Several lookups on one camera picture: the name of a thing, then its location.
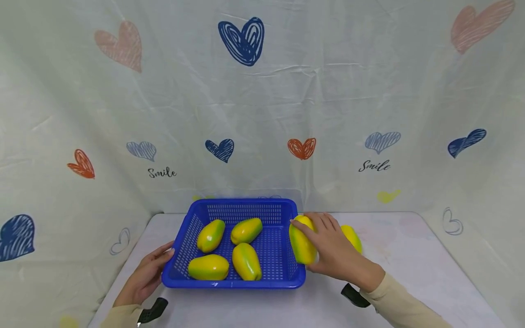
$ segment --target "white curtain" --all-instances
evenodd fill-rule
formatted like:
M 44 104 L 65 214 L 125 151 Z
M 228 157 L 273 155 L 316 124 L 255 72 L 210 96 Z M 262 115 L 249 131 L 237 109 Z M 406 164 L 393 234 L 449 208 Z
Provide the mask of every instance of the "white curtain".
M 2 2 L 2 327 L 86 326 L 153 214 L 233 196 L 415 211 L 519 327 L 524 5 Z

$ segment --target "red heart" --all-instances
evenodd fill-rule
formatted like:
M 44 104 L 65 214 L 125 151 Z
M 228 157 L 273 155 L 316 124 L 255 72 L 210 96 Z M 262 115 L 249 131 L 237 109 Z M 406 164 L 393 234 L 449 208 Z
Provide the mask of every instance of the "red heart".
M 288 150 L 300 160 L 307 160 L 312 156 L 313 151 L 316 149 L 316 143 L 316 138 L 306 139 L 304 144 L 297 139 L 290 139 L 288 140 Z
M 463 8 L 450 31 L 450 40 L 460 54 L 464 54 L 474 43 L 494 32 L 509 18 L 516 3 L 513 0 L 494 2 L 476 16 L 472 6 Z
M 69 163 L 67 167 L 86 179 L 95 178 L 93 165 L 91 165 L 91 162 L 89 161 L 89 158 L 85 152 L 80 149 L 75 150 L 75 160 L 77 161 L 77 164 Z
M 109 32 L 97 30 L 95 42 L 109 58 L 139 73 L 142 72 L 140 66 L 142 43 L 140 42 L 139 30 L 132 22 L 125 20 L 120 23 L 118 39 Z

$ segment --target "left hand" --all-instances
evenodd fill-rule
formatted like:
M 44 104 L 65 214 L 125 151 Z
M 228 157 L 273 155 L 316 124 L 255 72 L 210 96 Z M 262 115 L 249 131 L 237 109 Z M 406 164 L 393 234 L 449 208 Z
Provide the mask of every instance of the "left hand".
M 155 249 L 140 261 L 139 266 L 126 281 L 113 303 L 114 308 L 131 304 L 141 305 L 153 294 L 155 289 L 161 284 L 162 268 L 175 253 L 174 249 L 170 249 L 172 245 L 173 241 L 170 241 Z

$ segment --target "white table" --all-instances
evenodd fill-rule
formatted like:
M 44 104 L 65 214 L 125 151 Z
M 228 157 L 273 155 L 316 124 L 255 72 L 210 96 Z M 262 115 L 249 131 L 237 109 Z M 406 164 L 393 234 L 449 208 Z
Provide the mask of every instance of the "white table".
M 363 253 L 454 328 L 504 327 L 474 285 L 415 213 L 334 213 L 356 230 Z M 177 235 L 183 214 L 155 215 L 102 302 L 89 327 L 99 327 L 140 260 Z M 308 273 L 296 290 L 179 290 L 161 285 L 157 297 L 169 301 L 163 315 L 141 327 L 183 328 L 383 328 L 391 327 L 369 306 L 360 309 L 340 292 L 345 283 Z

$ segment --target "papaya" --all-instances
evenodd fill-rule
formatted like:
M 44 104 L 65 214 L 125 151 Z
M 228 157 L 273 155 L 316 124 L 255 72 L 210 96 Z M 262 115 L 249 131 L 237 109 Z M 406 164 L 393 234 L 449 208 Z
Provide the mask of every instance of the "papaya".
M 226 224 L 222 220 L 213 220 L 207 224 L 198 234 L 197 248 L 203 253 L 213 252 L 223 238 L 224 228 Z
M 301 222 L 308 226 L 308 228 L 315 231 L 312 220 L 304 215 L 298 215 L 294 220 Z M 317 257 L 317 250 L 312 242 L 306 238 L 306 236 L 299 231 L 296 227 L 290 224 L 288 228 L 288 235 L 290 236 L 290 243 L 292 245 L 293 255 L 296 258 L 297 263 L 301 264 L 312 264 L 315 262 Z
M 232 230 L 232 243 L 235 245 L 245 242 L 247 244 L 254 241 L 254 239 L 259 236 L 259 233 L 263 229 L 263 223 L 259 218 L 252 218 L 248 220 L 241 221 L 233 227 Z
M 245 242 L 241 242 L 233 249 L 232 263 L 235 271 L 243 280 L 261 280 L 263 272 L 255 249 Z
M 355 233 L 354 228 L 351 226 L 341 226 L 344 236 L 348 239 L 354 248 L 361 254 L 363 254 L 363 246 L 361 245 L 361 240 L 359 236 Z
M 228 260 L 217 254 L 194 258 L 188 264 L 188 274 L 196 280 L 224 280 L 228 271 Z

